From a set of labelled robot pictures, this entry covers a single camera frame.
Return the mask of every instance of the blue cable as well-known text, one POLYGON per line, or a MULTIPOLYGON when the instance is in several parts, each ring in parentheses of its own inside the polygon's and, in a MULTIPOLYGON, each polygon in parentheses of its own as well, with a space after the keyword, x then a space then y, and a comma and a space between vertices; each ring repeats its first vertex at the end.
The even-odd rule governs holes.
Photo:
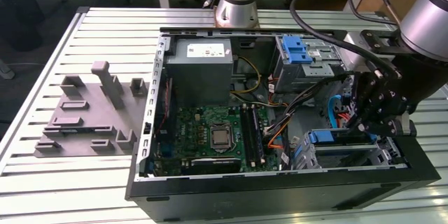
POLYGON ((335 112, 334 112, 334 103, 335 103, 335 100, 342 100, 342 96, 338 94, 335 95, 332 98, 330 98, 328 100, 328 106, 327 106, 327 109, 328 109, 328 118, 330 118, 330 123, 331 123, 331 127, 332 128, 338 128, 338 122, 336 122, 336 117, 335 117, 335 112))

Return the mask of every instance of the cpu socket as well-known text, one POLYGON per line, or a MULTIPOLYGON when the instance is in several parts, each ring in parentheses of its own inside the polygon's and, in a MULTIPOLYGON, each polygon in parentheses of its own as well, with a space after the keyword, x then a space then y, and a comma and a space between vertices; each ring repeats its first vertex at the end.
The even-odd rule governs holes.
POLYGON ((210 127, 211 148, 223 153, 234 143, 232 125, 230 123, 215 123, 210 127))

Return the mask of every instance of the motherboard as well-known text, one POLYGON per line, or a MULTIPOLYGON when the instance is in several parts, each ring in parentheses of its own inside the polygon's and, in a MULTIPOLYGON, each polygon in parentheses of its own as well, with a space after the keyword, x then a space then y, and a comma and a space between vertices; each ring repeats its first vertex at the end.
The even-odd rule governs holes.
POLYGON ((162 145, 163 170, 168 176, 278 170, 275 152, 266 153, 264 107, 202 106, 179 108, 176 134, 162 145))

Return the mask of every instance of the ram slot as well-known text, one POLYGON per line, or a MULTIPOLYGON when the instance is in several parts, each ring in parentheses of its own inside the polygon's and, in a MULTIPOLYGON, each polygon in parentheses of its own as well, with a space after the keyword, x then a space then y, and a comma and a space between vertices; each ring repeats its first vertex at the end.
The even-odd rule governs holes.
POLYGON ((243 142, 244 142, 244 153, 246 153, 246 163, 247 166, 256 166, 256 151, 254 148, 254 136, 252 136, 252 109, 246 106, 242 106, 240 109, 240 118, 242 118, 242 131, 243 131, 243 142))
POLYGON ((259 115, 258 115, 258 109, 255 105, 252 105, 252 118, 254 118, 254 136, 255 136, 255 148, 256 148, 256 154, 258 154, 258 164, 264 164, 264 150, 263 150, 263 137, 262 137, 262 129, 259 125, 259 115))

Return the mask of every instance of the metal slotted table surface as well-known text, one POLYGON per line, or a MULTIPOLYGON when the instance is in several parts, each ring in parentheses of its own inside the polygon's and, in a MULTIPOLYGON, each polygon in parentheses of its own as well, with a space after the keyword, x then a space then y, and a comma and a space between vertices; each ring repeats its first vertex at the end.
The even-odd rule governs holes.
MULTIPOLYGON (((390 29, 340 12, 302 12, 320 29, 390 29)), ((299 28, 283 10, 259 11, 262 28, 299 28)), ((31 94, 0 142, 0 219, 11 223, 151 223, 124 200, 131 156, 35 158, 63 91, 66 74, 98 82, 91 63, 107 60, 110 71, 128 82, 150 80, 160 27, 212 27, 202 9, 91 8, 78 13, 31 94)), ((394 195, 356 211, 315 212, 215 220, 212 223, 448 223, 448 100, 444 90, 422 102, 412 115, 419 142, 442 180, 394 195)))

